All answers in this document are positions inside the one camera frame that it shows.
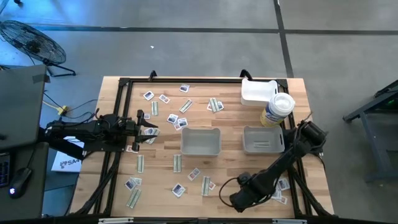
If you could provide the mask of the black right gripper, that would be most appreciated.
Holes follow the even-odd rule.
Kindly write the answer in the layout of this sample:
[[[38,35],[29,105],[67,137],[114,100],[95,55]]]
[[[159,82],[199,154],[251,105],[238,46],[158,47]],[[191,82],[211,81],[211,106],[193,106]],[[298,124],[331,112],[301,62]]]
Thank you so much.
[[[270,185],[258,180],[237,180],[240,190],[229,196],[232,207],[239,213],[245,209],[265,203],[270,199]]]

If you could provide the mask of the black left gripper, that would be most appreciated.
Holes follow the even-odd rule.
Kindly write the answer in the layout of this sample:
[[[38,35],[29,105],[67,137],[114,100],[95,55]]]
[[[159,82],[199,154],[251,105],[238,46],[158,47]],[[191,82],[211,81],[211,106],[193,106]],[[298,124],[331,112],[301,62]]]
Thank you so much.
[[[133,136],[134,141],[132,143],[132,150],[134,152],[139,152],[140,143],[143,143],[152,138],[156,138],[157,135],[142,135],[141,126],[147,128],[158,128],[154,124],[150,124],[144,118],[145,113],[142,110],[137,111],[137,122],[127,119],[119,123],[121,129],[121,134],[124,136]]]

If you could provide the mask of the grey plastic bin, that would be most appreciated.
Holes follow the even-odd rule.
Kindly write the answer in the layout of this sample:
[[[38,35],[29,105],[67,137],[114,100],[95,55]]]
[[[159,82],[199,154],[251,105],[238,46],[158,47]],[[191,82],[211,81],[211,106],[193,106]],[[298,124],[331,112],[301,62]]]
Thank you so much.
[[[221,130],[183,128],[180,151],[185,156],[216,157],[221,152]]]
[[[254,147],[256,141],[269,141],[269,147]],[[267,154],[284,152],[284,138],[282,128],[274,127],[249,127],[243,129],[243,151],[246,154]]]

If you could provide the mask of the white printed paper sheet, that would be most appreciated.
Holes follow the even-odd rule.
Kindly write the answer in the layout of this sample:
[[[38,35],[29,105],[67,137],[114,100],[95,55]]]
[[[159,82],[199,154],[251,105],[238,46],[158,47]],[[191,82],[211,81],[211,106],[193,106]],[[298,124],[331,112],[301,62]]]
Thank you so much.
[[[78,140],[75,136],[67,136],[64,138],[64,140],[67,140],[68,142],[81,148],[83,148],[85,144]],[[58,151],[55,155],[51,171],[79,173],[81,171],[81,160]]]

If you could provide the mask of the Lysol wipes canister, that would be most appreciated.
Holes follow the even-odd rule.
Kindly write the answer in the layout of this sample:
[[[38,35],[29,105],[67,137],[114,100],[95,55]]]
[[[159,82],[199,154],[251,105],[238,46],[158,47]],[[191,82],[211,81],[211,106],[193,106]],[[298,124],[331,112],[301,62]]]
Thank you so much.
[[[293,112],[294,107],[295,101],[289,94],[275,94],[261,113],[261,124],[265,127],[279,125],[291,112]]]

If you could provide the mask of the white plastic bin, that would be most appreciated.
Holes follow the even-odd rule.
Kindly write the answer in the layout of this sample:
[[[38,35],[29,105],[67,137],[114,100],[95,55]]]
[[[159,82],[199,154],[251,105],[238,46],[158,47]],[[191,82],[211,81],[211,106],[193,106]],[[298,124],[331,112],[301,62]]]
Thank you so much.
[[[275,80],[255,82],[243,79],[241,84],[241,104],[245,106],[265,107],[277,93],[278,84]]]

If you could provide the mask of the dark grey desk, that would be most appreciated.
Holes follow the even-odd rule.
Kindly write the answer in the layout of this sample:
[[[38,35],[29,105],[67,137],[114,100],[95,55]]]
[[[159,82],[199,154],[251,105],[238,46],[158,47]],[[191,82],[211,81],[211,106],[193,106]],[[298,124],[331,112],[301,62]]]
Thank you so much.
[[[11,185],[0,187],[0,222],[39,218],[42,214],[49,145],[40,142],[18,147],[11,152],[11,178],[19,169],[28,167],[32,173],[19,198],[11,198]]]

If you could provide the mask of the large grey panel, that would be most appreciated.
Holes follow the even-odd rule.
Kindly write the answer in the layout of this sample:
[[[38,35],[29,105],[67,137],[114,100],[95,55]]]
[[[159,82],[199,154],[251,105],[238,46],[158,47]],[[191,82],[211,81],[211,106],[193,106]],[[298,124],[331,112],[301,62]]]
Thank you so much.
[[[0,70],[0,152],[36,142],[47,67]]]

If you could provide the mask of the black computer mouse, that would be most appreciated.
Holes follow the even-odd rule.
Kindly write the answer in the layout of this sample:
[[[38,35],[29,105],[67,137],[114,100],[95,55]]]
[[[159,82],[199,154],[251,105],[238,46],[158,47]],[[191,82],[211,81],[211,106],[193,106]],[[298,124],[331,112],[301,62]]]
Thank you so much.
[[[10,183],[10,198],[20,198],[25,194],[31,175],[32,169],[28,167],[23,167],[16,171]]]

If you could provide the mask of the dark metal cart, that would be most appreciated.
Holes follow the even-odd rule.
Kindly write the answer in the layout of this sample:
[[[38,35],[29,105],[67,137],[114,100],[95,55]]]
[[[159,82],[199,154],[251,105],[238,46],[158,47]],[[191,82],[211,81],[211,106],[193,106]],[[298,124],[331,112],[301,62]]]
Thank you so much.
[[[346,123],[360,119],[371,145],[376,171],[365,176],[365,182],[398,180],[398,168],[389,153],[398,153],[398,80],[374,94],[374,98],[343,117]]]

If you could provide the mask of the black floor fan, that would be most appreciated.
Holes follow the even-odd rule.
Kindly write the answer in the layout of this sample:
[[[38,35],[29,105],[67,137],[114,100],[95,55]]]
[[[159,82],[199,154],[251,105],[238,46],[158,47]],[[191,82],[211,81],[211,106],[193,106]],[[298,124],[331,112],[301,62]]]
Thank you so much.
[[[66,62],[64,49],[43,32],[19,21],[0,22],[0,35],[13,47],[47,66],[51,77],[76,76],[72,69],[61,66]]]

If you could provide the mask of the black keyboard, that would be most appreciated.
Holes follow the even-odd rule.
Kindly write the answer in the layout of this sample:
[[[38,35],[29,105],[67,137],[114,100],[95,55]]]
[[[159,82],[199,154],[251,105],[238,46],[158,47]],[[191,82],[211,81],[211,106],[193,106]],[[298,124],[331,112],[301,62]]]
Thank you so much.
[[[10,160],[11,156],[8,152],[0,153],[0,187],[9,185]]]

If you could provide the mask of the silver aluminium bracket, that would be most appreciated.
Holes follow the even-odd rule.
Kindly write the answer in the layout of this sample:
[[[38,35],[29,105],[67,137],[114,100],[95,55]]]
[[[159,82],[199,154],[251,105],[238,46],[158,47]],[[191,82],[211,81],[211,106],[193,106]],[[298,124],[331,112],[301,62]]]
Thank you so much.
[[[306,220],[287,219],[287,218],[273,218],[272,224],[308,224]]]
[[[122,218],[100,218],[98,224],[127,224],[133,223],[133,217],[122,217]]]

